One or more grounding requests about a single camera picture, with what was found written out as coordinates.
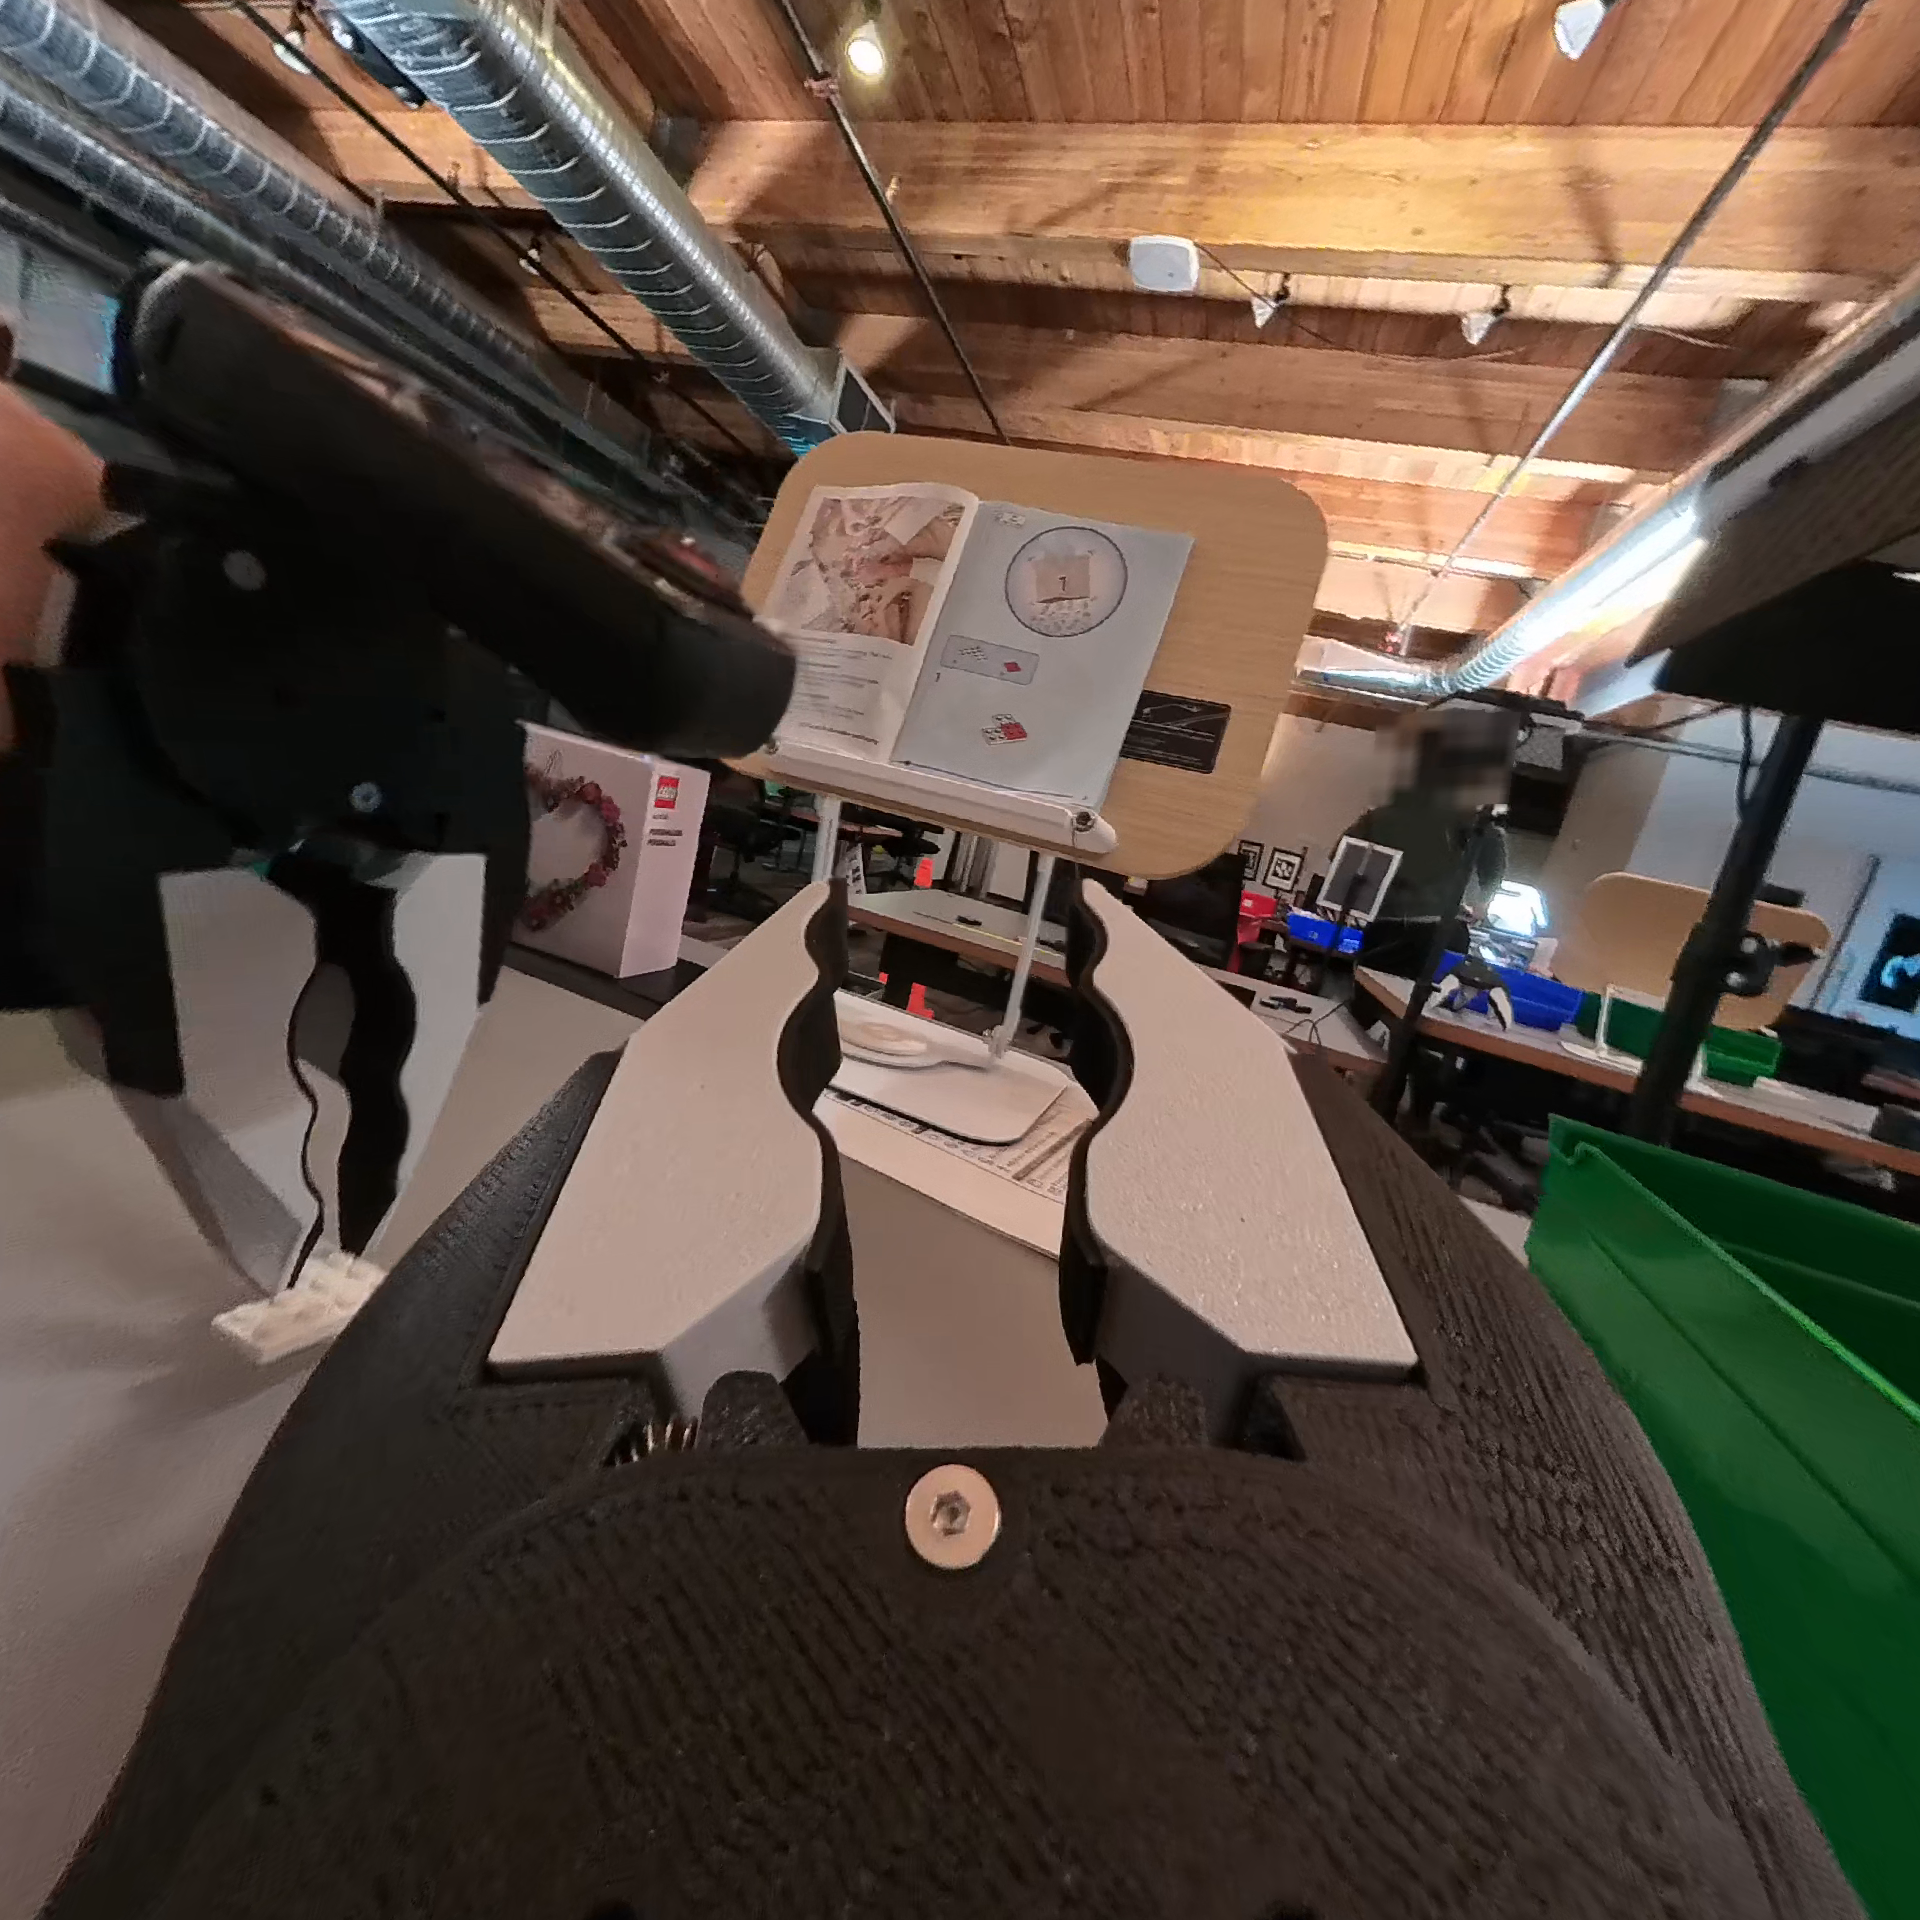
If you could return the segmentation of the silver ventilation duct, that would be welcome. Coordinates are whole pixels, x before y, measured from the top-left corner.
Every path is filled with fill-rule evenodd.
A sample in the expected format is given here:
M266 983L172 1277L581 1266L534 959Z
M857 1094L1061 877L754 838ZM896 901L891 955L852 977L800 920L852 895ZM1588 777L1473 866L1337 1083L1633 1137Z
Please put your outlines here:
M1608 535L1593 541L1588 555L1532 592L1493 633L1442 660L1371 656L1345 639L1304 639L1298 656L1298 685L1394 707L1434 707L1448 696L1497 692L1554 647L1602 639L1659 613L1704 545L1710 519L1696 492L1671 492L1633 509Z
M673 339L794 453L891 433L836 351L696 219L561 31L512 0L346 0L337 15L445 106Z
M0 54L4 156L420 369L588 492L676 519L710 507L642 418L109 4L4 0Z

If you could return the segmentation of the background work table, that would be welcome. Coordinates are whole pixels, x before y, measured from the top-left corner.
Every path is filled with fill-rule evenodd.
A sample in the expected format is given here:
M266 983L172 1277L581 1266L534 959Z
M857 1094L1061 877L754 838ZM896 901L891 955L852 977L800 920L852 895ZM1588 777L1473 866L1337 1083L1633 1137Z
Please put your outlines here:
M847 900L847 920L891 943L946 951L964 964L1013 977L1026 951L1026 915L946 888Z
M1448 1054L1481 1054L1500 1062L1525 1062L1538 1071L1559 1071L1576 1083L1593 1083L1608 1094L1633 1094L1639 1078L1639 1056L1593 1046L1579 1033L1538 1033L1538 1027L1500 1027L1493 1011L1444 1011L1423 1008L1420 1035ZM1731 1088L1716 1078L1687 1078L1682 1116L1704 1116L1751 1137L1791 1142L1823 1158L1845 1158L1852 1164L1886 1164L1899 1179L1920 1179L1920 1153L1874 1137L1874 1116L1862 1099L1785 1088L1762 1078L1754 1088Z

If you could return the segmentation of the open instruction booklet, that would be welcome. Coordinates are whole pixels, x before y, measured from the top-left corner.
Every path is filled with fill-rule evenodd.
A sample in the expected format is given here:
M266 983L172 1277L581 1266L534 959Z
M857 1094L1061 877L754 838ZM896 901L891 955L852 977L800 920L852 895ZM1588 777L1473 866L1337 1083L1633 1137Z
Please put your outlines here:
M1186 529L936 480L815 485L763 603L794 649L775 748L1096 810L1186 555Z

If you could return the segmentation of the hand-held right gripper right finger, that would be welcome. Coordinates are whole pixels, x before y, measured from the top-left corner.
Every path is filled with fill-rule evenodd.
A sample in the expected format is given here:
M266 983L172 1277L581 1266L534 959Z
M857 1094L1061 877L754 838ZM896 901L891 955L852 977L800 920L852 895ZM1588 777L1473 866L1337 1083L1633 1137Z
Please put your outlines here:
M1059 1318L1114 1421L1172 1381L1251 1430L1272 1379L1405 1386L1414 1334L1284 1035L1114 895L1067 901L1067 1158Z

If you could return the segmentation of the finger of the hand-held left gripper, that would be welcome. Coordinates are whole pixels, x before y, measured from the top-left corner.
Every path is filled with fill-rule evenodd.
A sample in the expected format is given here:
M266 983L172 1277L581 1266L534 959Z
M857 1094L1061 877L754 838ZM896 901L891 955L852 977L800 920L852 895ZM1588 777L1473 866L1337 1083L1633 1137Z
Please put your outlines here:
M295 1070L346 1099L329 1243L389 1228L489 998L489 860L479 853L291 853L278 895L317 920L317 977L295 1001Z
M291 1292L327 1216L303 1171L317 1094L295 1070L317 920L256 873L172 873L160 915L181 1094L155 1099L155 1161L242 1278Z

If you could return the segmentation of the clear bag with printed sheet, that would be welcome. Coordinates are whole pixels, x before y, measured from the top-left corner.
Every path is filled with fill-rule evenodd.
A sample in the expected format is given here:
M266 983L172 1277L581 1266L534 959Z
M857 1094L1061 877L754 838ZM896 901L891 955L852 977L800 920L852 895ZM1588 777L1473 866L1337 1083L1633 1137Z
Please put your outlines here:
M1077 1088L1061 1088L1013 1147L977 1147L852 1094L819 1094L815 1116L847 1161L993 1228L994 1236L1059 1260L1067 1161L1096 1122L1096 1103Z

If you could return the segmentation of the white brick plate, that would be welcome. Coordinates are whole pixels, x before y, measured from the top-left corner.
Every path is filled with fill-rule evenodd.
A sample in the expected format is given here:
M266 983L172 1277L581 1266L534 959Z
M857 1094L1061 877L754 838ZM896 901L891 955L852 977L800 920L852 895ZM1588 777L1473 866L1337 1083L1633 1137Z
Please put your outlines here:
M229 1307L211 1334L266 1367L329 1345L389 1278L384 1266L322 1243L278 1296Z

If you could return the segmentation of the yellow white heart wreath box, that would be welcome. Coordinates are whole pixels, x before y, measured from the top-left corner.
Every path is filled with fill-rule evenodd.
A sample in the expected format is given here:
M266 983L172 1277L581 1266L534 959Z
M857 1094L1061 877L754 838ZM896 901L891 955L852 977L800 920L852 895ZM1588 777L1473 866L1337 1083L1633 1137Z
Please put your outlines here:
M518 943L601 977L653 977L682 955L707 772L529 721L529 900Z

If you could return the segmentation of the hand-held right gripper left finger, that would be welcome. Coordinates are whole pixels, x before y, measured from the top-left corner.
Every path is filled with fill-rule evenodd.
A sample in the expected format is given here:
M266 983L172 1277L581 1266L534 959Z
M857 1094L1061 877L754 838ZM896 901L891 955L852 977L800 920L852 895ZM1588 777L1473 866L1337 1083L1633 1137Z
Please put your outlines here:
M857 1446L862 1330L841 1158L847 884L800 888L631 1033L489 1334L502 1379L636 1374L696 1421L775 1379L819 1446Z

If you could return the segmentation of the person's left hand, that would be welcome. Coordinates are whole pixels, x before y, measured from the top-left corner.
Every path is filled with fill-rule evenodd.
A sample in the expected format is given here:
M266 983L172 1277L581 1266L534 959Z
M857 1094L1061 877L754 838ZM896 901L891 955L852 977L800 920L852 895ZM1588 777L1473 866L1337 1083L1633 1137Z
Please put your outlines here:
M0 389L0 660L49 660L70 582L55 541L104 527L104 462L8 382Z

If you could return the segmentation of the green plastic bin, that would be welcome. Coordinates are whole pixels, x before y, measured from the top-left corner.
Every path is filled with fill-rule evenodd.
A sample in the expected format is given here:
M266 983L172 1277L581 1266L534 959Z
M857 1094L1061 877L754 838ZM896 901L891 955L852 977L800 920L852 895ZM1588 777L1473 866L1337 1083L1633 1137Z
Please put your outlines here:
M1667 1011L1638 998L1602 998L1593 1033L1608 1054L1650 1056L1664 1035ZM1774 1078L1779 1070L1779 1035L1772 1027L1710 1027L1695 1078L1724 1083L1724 1088L1754 1088L1762 1078Z
M1554 1122L1528 1266L1664 1456L1866 1916L1920 1916L1920 1233Z

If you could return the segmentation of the black overhead rack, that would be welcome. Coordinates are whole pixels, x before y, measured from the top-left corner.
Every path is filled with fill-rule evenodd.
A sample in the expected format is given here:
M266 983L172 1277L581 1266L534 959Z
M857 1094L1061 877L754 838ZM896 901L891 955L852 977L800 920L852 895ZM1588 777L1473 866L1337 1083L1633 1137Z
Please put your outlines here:
M1667 696L1774 710L1732 810L1704 920L1687 928L1627 1137L1667 1142L1724 989L1762 983L1751 915L1828 721L1915 735L1920 529L1915 271L1754 403L1704 462L1704 551L1650 613L1633 668Z

